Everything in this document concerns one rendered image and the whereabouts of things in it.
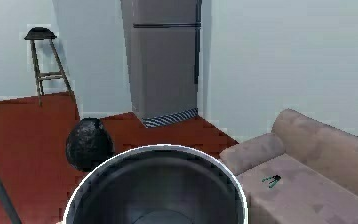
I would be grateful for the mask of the pinkish beige sofa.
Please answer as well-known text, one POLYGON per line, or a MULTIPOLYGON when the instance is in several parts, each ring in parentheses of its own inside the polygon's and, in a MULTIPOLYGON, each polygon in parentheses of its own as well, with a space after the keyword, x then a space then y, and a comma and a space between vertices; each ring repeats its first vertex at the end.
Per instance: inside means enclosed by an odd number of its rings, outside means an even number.
POLYGON ((219 157, 242 185, 248 224, 358 224, 358 136, 286 109, 219 157))

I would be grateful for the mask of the grey fridge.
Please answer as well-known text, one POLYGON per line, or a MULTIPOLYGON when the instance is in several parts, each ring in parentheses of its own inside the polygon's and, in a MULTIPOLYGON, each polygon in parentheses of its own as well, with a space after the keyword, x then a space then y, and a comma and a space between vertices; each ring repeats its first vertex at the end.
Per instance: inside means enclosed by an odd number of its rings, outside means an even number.
POLYGON ((132 112, 147 128, 196 117, 196 0, 120 2, 132 112))

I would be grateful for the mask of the grey metal bin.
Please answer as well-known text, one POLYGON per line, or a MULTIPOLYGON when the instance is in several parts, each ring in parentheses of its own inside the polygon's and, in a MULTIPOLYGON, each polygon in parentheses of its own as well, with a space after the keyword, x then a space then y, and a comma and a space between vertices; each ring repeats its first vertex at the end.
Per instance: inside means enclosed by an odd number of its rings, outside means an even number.
POLYGON ((89 172, 62 224, 248 224, 237 178, 202 151, 172 144, 137 147, 89 172))

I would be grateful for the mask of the black garbage bag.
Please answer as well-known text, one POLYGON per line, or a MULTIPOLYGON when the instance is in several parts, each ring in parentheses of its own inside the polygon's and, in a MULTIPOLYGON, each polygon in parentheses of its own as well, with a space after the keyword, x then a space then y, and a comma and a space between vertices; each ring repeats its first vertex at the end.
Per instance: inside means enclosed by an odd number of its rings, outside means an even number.
POLYGON ((68 163, 82 172, 92 171, 115 154, 112 138, 98 118, 84 118, 73 127, 65 153, 68 163))

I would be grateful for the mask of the wooden stool with black seat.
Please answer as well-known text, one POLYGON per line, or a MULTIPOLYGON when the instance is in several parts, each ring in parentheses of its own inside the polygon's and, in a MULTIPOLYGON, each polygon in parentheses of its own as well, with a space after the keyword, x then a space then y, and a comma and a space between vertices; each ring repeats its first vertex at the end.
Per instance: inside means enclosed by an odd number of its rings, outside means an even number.
POLYGON ((33 68, 34 68, 34 77, 35 77, 35 83, 36 83, 36 88, 37 88, 37 96, 38 96, 39 106, 42 106, 41 97, 44 95, 44 87, 43 87, 44 81, 62 79, 64 81, 66 88, 67 88, 69 96, 71 97, 71 99, 74 99, 74 95, 73 95, 73 91, 72 91, 70 82, 67 78, 67 75, 65 73, 64 67, 61 62, 61 59, 59 57, 59 54, 58 54, 55 44, 54 44, 54 40, 56 38, 57 38, 57 36, 50 29, 45 28, 45 27, 33 27, 28 31, 28 33, 24 37, 24 39, 26 41, 30 42, 31 55, 32 55, 32 61, 33 61, 33 68), (38 60, 38 55, 37 55, 37 48, 36 48, 35 42, 43 41, 43 40, 49 41, 55 61, 58 65, 58 71, 56 71, 56 72, 41 72, 40 71, 39 60, 38 60))

